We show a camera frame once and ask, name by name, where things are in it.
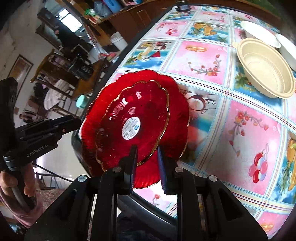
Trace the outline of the white plastic bucket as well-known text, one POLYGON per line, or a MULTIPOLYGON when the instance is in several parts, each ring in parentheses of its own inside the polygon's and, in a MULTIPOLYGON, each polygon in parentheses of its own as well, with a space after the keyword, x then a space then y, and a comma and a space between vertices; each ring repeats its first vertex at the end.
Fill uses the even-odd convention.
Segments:
POLYGON ((123 36, 119 32, 115 32, 110 37, 110 41, 112 42, 112 44, 115 45, 117 49, 119 49, 119 51, 123 51, 127 46, 126 40, 123 38, 123 36))

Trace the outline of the white bowl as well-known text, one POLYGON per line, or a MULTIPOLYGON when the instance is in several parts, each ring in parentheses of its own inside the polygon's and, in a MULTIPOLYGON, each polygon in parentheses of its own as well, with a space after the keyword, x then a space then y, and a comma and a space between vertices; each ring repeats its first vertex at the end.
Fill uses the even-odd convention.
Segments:
POLYGON ((242 21, 240 23, 241 28, 245 31, 247 38, 254 38, 261 40, 265 44, 270 45, 273 48, 280 48, 281 44, 277 40, 276 36, 269 32, 264 27, 249 21, 242 21))
POLYGON ((296 68, 296 46, 285 36, 276 34, 275 37, 280 42, 281 47, 279 51, 284 59, 287 61, 292 70, 296 68))

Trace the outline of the small black jar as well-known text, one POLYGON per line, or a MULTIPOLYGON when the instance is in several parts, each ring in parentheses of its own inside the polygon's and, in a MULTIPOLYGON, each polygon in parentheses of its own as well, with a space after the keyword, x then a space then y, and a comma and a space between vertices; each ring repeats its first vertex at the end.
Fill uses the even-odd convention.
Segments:
POLYGON ((177 11, 188 12, 191 10, 189 2, 187 0, 177 0, 176 1, 177 11))

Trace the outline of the dark wooden chair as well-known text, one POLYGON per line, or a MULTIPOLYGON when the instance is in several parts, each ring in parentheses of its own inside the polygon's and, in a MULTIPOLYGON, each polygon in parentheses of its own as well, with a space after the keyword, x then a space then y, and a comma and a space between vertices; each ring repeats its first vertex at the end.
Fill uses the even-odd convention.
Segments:
POLYGON ((93 73, 86 80, 68 71, 69 63, 68 59, 52 49, 39 64, 31 82, 39 83, 47 89, 42 98, 44 109, 62 116, 79 117, 82 111, 81 108, 76 106, 75 101, 81 95, 90 96, 95 85, 101 80, 101 74, 107 60, 102 58, 91 64, 93 73))

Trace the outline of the black box on chair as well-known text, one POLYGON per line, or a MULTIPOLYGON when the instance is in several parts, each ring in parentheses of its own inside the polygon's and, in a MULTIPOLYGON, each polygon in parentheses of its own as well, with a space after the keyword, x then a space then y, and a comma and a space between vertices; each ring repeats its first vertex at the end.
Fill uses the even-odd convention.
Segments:
POLYGON ((74 58, 68 66, 68 71, 84 81, 88 81, 94 72, 90 60, 82 54, 74 58))

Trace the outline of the wooden cabinet counter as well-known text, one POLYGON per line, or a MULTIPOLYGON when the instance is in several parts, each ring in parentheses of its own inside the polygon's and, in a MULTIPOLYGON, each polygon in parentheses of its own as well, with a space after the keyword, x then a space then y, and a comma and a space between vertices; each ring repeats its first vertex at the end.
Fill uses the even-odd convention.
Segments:
MULTIPOLYGON (((158 21, 175 3, 175 1, 144 1, 141 4, 109 16, 98 25, 109 36, 119 32, 126 42, 129 43, 151 22, 158 21)), ((274 27, 281 27, 282 25, 282 20, 279 16, 248 1, 189 1, 189 3, 225 7, 250 14, 274 27)))

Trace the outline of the large beige ribbed bowl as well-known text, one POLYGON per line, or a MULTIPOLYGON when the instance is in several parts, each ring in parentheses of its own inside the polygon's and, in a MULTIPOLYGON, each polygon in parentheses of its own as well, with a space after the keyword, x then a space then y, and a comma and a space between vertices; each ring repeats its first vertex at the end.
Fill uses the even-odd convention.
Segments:
POLYGON ((273 47, 258 39, 233 42, 237 58, 249 82, 269 98, 288 99, 295 93, 295 80, 287 61, 273 47))

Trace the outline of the small red gold-rimmed plate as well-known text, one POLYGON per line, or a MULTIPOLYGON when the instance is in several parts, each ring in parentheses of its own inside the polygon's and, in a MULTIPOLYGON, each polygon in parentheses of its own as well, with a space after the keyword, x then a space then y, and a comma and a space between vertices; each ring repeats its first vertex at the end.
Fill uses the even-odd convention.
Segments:
POLYGON ((120 92, 107 107, 96 135, 96 159, 102 169, 118 165, 137 148, 137 165, 156 151, 170 118, 169 94, 156 81, 139 81, 120 92))

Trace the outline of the blue water jug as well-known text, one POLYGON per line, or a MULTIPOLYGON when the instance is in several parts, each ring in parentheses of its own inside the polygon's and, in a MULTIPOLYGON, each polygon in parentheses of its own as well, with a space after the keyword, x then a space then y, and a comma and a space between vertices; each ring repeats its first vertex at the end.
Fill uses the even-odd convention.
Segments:
POLYGON ((121 4, 117 0, 103 0, 113 14, 122 10, 121 4))

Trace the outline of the colourful patterned tablecloth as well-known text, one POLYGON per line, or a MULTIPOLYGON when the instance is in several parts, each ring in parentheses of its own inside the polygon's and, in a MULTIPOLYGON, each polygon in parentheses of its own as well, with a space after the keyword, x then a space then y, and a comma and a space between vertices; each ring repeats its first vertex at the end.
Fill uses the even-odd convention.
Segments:
POLYGON ((270 240, 295 240, 295 97, 269 98, 248 81, 232 43, 239 24, 278 29, 243 11, 171 8, 130 43, 108 82, 154 70, 177 82, 190 106, 188 144, 179 165, 215 175, 270 240))

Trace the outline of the teal cup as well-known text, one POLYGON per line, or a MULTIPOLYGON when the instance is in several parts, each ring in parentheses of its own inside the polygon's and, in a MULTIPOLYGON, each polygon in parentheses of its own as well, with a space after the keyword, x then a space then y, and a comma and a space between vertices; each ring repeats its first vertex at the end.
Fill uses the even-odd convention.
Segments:
POLYGON ((89 101, 89 98, 88 96, 86 95, 81 95, 77 98, 76 100, 76 107, 77 108, 85 108, 87 103, 89 101))

